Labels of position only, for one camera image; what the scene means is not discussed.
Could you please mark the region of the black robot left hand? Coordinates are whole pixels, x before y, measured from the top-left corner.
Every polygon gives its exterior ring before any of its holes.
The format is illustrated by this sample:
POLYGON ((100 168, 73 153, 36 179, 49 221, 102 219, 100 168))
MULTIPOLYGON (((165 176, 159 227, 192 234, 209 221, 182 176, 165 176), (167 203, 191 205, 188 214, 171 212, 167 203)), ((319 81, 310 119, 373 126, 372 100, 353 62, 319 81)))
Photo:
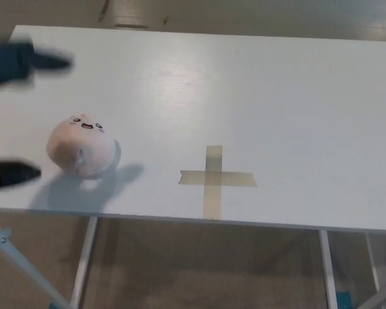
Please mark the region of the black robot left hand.
MULTIPOLYGON (((66 70, 73 61, 67 57, 37 51, 32 42, 0 41, 0 85, 27 80, 35 70, 66 70)), ((41 177, 41 169, 22 159, 0 159, 0 189, 41 177)))

